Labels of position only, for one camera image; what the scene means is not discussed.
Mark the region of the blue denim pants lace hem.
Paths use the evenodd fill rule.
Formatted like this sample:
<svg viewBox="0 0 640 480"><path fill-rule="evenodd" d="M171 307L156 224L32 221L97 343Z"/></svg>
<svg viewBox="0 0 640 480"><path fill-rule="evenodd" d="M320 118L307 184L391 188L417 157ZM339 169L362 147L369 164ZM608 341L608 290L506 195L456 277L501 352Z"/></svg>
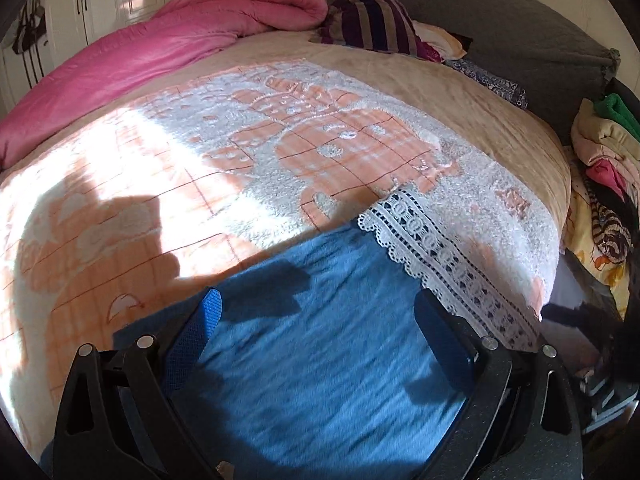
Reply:
<svg viewBox="0 0 640 480"><path fill-rule="evenodd" d="M519 188L391 192L337 229L217 285L221 318L171 353L178 413L239 479L407 479L465 396L414 300L533 350L558 232Z"/></svg>

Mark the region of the pile of clothes beside bed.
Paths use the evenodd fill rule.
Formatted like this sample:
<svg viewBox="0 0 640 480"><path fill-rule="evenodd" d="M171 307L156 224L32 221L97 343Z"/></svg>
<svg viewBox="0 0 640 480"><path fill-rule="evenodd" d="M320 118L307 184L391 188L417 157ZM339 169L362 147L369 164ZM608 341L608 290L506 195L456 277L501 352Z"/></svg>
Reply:
<svg viewBox="0 0 640 480"><path fill-rule="evenodd" d="M604 285L619 314L639 234L639 115L620 92L580 104L565 149L572 174L563 244Z"/></svg>

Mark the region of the dark blue patterned cloth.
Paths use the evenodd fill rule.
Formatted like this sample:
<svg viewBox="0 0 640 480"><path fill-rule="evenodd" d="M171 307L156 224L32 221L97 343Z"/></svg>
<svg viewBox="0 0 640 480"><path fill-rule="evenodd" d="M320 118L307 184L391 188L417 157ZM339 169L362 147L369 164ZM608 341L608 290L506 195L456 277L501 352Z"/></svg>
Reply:
<svg viewBox="0 0 640 480"><path fill-rule="evenodd" d="M446 60L444 64L465 77L474 80L492 93L495 93L499 98L508 101L521 110L526 110L528 107L526 91L516 82L488 72L488 70L484 70L484 68L465 58Z"/></svg>

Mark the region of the cream orange patterned bed blanket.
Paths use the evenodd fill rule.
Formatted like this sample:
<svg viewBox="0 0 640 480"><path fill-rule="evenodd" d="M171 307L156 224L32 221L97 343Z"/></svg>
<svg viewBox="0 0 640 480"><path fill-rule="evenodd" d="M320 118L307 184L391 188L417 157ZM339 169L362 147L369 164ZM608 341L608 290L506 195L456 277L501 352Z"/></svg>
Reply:
<svg viewBox="0 0 640 480"><path fill-rule="evenodd" d="M38 456L84 342L279 250L416 198L459 307L534 348L570 201L541 119L453 68L304 32L240 40L52 136L1 177L1 405Z"/></svg>

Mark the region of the dark grey upholstered headboard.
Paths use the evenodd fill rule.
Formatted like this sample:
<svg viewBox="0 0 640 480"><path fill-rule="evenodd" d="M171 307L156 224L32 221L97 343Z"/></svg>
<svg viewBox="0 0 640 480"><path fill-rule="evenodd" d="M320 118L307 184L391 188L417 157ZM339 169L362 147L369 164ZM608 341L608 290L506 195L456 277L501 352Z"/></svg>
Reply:
<svg viewBox="0 0 640 480"><path fill-rule="evenodd" d="M523 88L529 110L563 144L582 101L616 75L613 50L537 0L399 1L415 20L470 38L468 60Z"/></svg>

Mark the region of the black bag hanging on wardrobe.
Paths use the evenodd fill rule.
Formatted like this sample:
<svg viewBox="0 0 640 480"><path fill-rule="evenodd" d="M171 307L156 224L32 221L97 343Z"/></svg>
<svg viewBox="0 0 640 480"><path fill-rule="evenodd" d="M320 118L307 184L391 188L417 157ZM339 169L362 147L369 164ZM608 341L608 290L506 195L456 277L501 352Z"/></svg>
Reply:
<svg viewBox="0 0 640 480"><path fill-rule="evenodd" d="M38 44L46 33L46 10L41 0L27 0L18 16L12 51L23 60L29 88L44 76Z"/></svg>

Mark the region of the purple striped pillow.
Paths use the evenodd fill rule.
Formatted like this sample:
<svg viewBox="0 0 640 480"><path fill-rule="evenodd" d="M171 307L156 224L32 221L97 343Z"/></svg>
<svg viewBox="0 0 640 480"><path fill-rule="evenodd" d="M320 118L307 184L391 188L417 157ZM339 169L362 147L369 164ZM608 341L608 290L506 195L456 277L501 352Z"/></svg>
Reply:
<svg viewBox="0 0 640 480"><path fill-rule="evenodd" d="M334 0L314 41L444 62L433 47L418 37L406 8L398 0Z"/></svg>

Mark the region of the pink quilted comforter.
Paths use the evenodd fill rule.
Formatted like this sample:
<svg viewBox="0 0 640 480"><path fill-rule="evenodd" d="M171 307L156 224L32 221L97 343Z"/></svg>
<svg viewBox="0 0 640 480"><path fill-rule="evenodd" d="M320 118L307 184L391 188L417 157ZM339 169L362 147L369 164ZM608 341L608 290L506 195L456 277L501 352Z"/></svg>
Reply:
<svg viewBox="0 0 640 480"><path fill-rule="evenodd" d="M96 40L30 90L2 120L1 167L156 77L243 37L313 29L327 13L326 0L171 0L149 20Z"/></svg>

